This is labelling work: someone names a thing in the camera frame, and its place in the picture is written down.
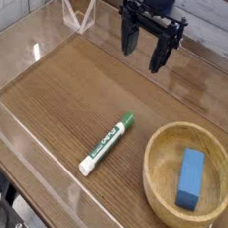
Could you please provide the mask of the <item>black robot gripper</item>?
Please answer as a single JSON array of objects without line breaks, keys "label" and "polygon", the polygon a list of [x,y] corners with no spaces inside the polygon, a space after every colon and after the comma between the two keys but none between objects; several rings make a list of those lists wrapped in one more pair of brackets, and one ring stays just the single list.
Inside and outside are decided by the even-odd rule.
[{"label": "black robot gripper", "polygon": [[160,36],[149,63],[151,73],[157,73],[167,64],[172,50],[171,40],[180,40],[188,25],[187,19],[176,10],[174,4],[175,0],[123,0],[120,6],[124,56],[136,49],[140,27]]}]

